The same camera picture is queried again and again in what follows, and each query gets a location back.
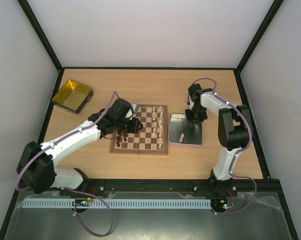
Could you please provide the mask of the pink metal tin tray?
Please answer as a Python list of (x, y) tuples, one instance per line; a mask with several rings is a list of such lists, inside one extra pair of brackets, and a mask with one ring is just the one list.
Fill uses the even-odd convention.
[(172, 113), (169, 116), (168, 144), (174, 147), (200, 148), (204, 143), (201, 122), (189, 122), (185, 114)]

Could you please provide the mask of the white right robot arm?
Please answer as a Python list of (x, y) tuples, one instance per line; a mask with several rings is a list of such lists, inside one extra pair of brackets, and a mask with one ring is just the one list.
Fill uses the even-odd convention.
[(206, 190), (211, 196), (224, 197), (233, 191), (233, 172), (241, 154), (252, 143), (250, 110), (246, 105), (235, 105), (219, 96), (212, 88), (193, 83), (188, 88), (186, 119), (202, 123), (208, 119), (207, 110), (218, 117), (217, 137), (221, 151), (211, 170)]

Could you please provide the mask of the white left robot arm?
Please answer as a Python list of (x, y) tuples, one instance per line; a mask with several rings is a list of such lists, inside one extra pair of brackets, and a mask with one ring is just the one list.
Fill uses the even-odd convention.
[(16, 168), (18, 181), (23, 181), (35, 194), (50, 188), (76, 190), (85, 179), (78, 169), (58, 168), (58, 164), (81, 147), (114, 132), (138, 133), (143, 124), (134, 116), (139, 106), (118, 98), (68, 133), (43, 143), (29, 142)]

